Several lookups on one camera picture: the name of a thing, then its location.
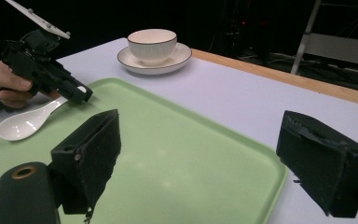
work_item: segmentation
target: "human hand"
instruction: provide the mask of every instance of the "human hand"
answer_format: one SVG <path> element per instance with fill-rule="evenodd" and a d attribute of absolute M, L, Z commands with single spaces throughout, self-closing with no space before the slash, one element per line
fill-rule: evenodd
<path fill-rule="evenodd" d="M 33 95 L 28 92 L 32 86 L 32 81 L 12 74 L 10 68 L 0 61 L 0 101 L 2 104 L 12 108 L 26 106 L 27 101 L 33 98 Z"/>

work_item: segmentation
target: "wooden table edge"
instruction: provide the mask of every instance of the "wooden table edge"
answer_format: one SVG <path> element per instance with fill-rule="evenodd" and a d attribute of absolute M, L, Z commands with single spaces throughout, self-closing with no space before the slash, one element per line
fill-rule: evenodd
<path fill-rule="evenodd" d="M 351 101 L 358 104 L 358 91 L 338 85 L 314 80 L 307 77 L 296 76 L 279 70 L 270 69 L 257 64 L 246 63 L 228 57 L 212 54 L 198 49 L 192 49 L 192 56 L 195 58 L 218 63 L 223 66 L 239 69 L 261 77 L 267 77 L 289 85 L 294 85 L 310 91 L 333 96 L 342 100 Z"/>

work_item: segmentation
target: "green tray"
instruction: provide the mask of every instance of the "green tray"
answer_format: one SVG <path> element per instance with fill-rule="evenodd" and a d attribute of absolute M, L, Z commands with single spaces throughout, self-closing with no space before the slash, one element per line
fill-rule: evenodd
<path fill-rule="evenodd" d="M 0 139 L 0 176 L 28 161 L 49 164 L 67 135 L 117 108 L 121 154 L 92 223 L 268 222 L 287 176 L 274 150 L 119 79 L 89 86 L 87 104 L 63 105 L 34 136 Z M 84 218 L 61 209 L 60 217 Z"/>

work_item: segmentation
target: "white saucer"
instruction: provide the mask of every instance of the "white saucer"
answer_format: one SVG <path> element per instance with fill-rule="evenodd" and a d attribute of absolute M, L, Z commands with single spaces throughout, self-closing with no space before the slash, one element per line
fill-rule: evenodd
<path fill-rule="evenodd" d="M 160 75 L 173 72 L 185 66 L 191 57 L 191 53 L 191 48 L 184 44 L 176 43 L 173 54 L 167 61 L 165 61 L 165 63 L 159 65 L 147 65 L 135 58 L 129 47 L 126 47 L 118 53 L 117 59 L 126 69 L 134 73 Z"/>

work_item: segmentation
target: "white table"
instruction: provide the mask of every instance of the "white table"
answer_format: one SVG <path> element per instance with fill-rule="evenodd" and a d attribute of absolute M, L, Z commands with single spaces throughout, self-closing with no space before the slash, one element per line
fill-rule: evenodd
<path fill-rule="evenodd" d="M 131 74 L 117 60 L 118 52 L 126 46 L 127 40 L 121 38 L 59 62 L 85 84 L 106 77 L 121 78 L 272 148 L 277 145 L 285 110 L 314 117 L 358 142 L 356 103 L 195 57 L 168 75 Z M 31 107 L 47 100 L 37 96 Z M 11 115 L 1 111 L 0 121 Z M 358 215 L 356 219 L 326 217 L 294 179 L 290 173 L 269 223 L 358 223 Z"/>

